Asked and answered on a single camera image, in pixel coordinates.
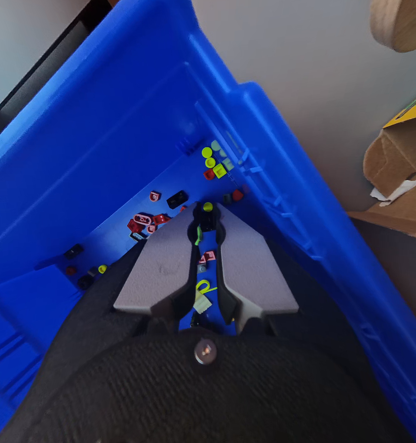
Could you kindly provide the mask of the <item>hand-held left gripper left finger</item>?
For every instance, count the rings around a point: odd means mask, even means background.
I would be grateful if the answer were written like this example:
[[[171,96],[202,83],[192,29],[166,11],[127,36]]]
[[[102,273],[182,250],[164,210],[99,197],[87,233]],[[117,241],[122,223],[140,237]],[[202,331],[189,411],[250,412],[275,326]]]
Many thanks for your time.
[[[193,203],[146,241],[114,309],[157,318],[183,318],[195,302],[200,203]]]

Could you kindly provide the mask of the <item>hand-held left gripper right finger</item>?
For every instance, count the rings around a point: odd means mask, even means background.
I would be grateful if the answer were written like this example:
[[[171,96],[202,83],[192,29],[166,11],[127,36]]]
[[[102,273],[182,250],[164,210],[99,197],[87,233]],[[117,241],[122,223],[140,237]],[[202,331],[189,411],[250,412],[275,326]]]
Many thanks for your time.
[[[218,306],[241,333],[251,318],[298,313],[299,305],[265,238],[221,204],[215,209]]]

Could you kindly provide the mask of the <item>black lego brick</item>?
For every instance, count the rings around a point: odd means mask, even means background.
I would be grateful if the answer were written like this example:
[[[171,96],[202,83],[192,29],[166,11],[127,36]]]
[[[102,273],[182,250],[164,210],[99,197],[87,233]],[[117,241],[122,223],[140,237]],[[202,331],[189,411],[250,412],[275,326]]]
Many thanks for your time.
[[[202,233],[216,231],[216,212],[214,210],[200,213],[200,230]]]

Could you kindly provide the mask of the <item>blue plastic bin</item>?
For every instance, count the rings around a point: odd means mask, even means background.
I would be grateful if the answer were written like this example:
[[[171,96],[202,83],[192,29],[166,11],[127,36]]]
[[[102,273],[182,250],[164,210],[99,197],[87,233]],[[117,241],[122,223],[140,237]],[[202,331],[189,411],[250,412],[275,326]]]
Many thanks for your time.
[[[416,438],[416,318],[264,91],[238,84],[191,1],[122,1],[0,135],[0,429],[80,296],[88,234],[217,141],[234,213],[269,227],[356,327]]]

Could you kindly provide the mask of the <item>pile of loose lego pieces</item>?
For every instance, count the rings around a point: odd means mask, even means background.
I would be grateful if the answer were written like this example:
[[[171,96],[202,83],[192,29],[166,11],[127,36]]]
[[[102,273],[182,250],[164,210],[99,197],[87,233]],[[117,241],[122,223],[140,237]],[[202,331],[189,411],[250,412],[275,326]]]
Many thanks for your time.
[[[126,313],[115,310],[113,305],[150,236],[193,203],[200,203],[202,211],[205,202],[213,206],[222,202],[225,206],[240,201],[244,196],[240,187],[243,184],[238,169],[217,141],[189,157],[179,157],[80,241],[84,252],[76,262],[88,274],[77,280],[81,297],[68,320],[74,326],[96,331],[103,326],[88,324],[104,318],[118,319],[121,313]],[[189,327],[190,314],[196,323],[202,324],[215,318],[218,311],[211,308],[217,295],[214,231],[202,233],[198,225],[195,245],[198,247],[195,302],[183,317],[181,329]]]

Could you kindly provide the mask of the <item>white paper scrap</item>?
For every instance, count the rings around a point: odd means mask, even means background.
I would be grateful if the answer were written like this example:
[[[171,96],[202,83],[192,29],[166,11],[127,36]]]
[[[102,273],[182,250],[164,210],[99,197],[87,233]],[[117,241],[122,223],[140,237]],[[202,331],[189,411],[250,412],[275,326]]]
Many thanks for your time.
[[[377,188],[373,188],[370,196],[377,199],[380,207],[392,204],[399,197],[416,187],[416,180],[404,180],[388,197],[385,197]]]

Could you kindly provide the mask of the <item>brown cardboard box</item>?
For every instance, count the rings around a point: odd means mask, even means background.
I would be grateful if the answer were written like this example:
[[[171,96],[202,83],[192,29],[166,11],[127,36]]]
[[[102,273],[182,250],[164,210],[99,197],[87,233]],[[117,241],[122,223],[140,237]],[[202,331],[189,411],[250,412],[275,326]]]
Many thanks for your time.
[[[416,99],[391,119],[366,150],[365,178],[388,197],[404,180],[416,180]],[[383,226],[416,238],[416,187],[392,204],[379,201],[349,217]]]

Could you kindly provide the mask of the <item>pale wooden round object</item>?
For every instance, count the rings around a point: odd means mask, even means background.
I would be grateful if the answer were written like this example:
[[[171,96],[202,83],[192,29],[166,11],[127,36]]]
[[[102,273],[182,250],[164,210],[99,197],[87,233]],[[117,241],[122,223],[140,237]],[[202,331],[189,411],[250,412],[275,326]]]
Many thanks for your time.
[[[416,0],[372,0],[370,30],[381,45],[398,53],[416,50]]]

